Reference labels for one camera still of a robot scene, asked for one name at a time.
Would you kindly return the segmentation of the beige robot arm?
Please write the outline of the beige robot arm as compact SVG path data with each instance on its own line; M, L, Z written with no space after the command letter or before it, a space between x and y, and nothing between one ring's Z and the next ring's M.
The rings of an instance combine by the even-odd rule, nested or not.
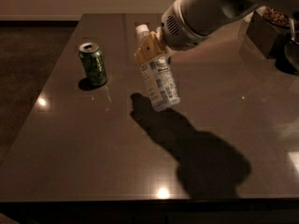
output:
M135 52L138 64L189 50L222 26L238 21L258 7L272 7L293 20L299 16L299 0L176 0Z

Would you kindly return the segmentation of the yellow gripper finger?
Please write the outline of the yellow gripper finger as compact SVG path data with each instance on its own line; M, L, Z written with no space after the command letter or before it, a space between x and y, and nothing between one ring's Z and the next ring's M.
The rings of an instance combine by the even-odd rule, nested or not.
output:
M150 32L135 53L139 65L156 60L169 53L161 33Z

